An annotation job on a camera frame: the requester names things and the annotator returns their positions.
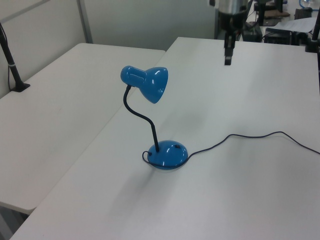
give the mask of white desk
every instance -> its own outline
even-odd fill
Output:
[[[282,130],[319,150],[317,56],[303,47],[178,38],[162,99],[129,105],[158,139],[189,153],[230,133]],[[278,135],[231,138],[183,167],[152,168],[150,126],[123,106],[12,240],[314,240],[320,236],[320,156]]]
[[[164,51],[79,44],[0,100],[0,206],[30,214],[123,104],[119,72]]]

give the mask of lamp shade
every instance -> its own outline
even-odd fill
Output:
[[[125,84],[139,88],[146,99],[156,104],[166,89],[168,70],[165,67],[153,67],[143,71],[133,66],[125,66],[120,77]]]

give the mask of black cable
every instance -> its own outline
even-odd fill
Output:
[[[255,12],[255,11],[253,10],[253,12],[250,13],[250,14],[246,17],[246,19],[248,19],[254,12]]]
[[[217,143],[216,145],[214,145],[214,146],[212,146],[212,147],[209,147],[209,148],[206,148],[206,149],[203,149],[203,150],[196,151],[196,152],[192,153],[191,155],[189,155],[189,157],[186,159],[185,162],[183,162],[183,163],[181,163],[181,164],[178,164],[178,165],[175,165],[175,166],[167,166],[167,167],[168,167],[168,168],[170,168],[170,167],[175,167],[175,168],[181,167],[181,166],[184,165],[186,162],[188,162],[189,159],[190,159],[193,155],[200,154],[200,153],[203,153],[203,152],[212,150],[212,149],[214,149],[215,147],[219,146],[220,144],[224,143],[224,142],[225,142],[229,137],[231,137],[231,136],[236,136],[236,137],[241,137],[241,138],[247,138],[247,139],[262,139],[262,138],[266,138],[266,137],[268,137],[268,136],[271,136],[271,135],[273,135],[273,134],[284,134],[284,135],[286,135],[288,138],[290,138],[292,141],[294,141],[296,144],[298,144],[299,146],[301,146],[301,147],[303,147],[303,148],[305,148],[305,149],[308,149],[308,150],[310,150],[310,151],[312,151],[312,152],[320,155],[320,152],[318,152],[318,151],[316,151],[316,150],[313,150],[313,149],[311,149],[311,148],[309,148],[309,147],[307,147],[307,146],[302,145],[301,143],[297,142],[297,141],[294,140],[291,136],[289,136],[288,134],[286,134],[286,133],[283,132],[283,131],[275,131],[275,132],[272,132],[272,133],[269,133],[269,134],[263,135],[263,136],[245,136],[245,135],[240,135],[240,134],[234,134],[234,133],[233,133],[233,134],[228,135],[225,139],[223,139],[221,142]],[[150,154],[150,152],[144,151],[144,152],[142,153],[142,159],[143,159],[143,161],[145,161],[147,164],[150,164],[150,165],[152,165],[152,166],[154,166],[154,167],[163,167],[162,165],[155,164],[155,163],[150,163],[150,162],[148,162],[147,160],[145,160],[145,158],[144,158],[144,154],[145,154],[145,153]]]
[[[265,39],[265,37],[268,37],[268,36],[273,35],[273,34],[276,34],[276,32],[269,32],[269,33],[265,34],[265,35],[262,37],[262,39]]]

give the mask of desk lamp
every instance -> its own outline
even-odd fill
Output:
[[[168,70],[165,67],[153,67],[143,71],[133,66],[125,66],[120,76],[121,80],[127,84],[123,96],[124,106],[130,113],[148,121],[151,125],[154,145],[147,151],[148,162],[152,166],[164,170],[175,169],[182,166],[188,158],[188,152],[185,146],[172,140],[158,142],[154,123],[146,116],[132,110],[127,103],[127,97],[131,87],[136,87],[140,89],[147,100],[156,104],[166,89]]]

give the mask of blue lamp base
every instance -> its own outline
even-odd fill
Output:
[[[177,141],[160,141],[159,152],[156,151],[155,145],[150,147],[147,155],[151,165],[158,169],[176,169],[186,163],[188,152],[185,146]]]

